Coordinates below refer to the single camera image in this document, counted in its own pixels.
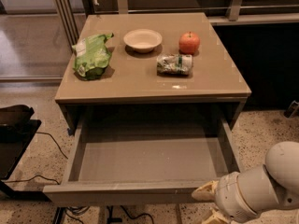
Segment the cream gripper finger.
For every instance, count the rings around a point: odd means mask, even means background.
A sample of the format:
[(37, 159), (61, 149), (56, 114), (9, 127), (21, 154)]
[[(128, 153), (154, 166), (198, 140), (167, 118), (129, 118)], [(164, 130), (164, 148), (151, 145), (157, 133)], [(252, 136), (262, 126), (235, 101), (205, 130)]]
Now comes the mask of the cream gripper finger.
[(199, 202), (214, 202), (218, 181), (209, 181), (192, 192), (192, 197)]
[(210, 208), (203, 216), (201, 224), (231, 224), (232, 220), (217, 208)]

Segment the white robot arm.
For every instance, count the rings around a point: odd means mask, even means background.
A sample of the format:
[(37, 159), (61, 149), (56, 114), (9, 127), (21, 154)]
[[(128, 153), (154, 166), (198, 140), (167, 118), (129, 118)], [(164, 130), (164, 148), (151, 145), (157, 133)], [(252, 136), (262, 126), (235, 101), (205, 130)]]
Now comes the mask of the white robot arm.
[(194, 190), (192, 197), (216, 204), (196, 224), (246, 223), (266, 211), (298, 208), (299, 143), (273, 145), (263, 165), (209, 181)]

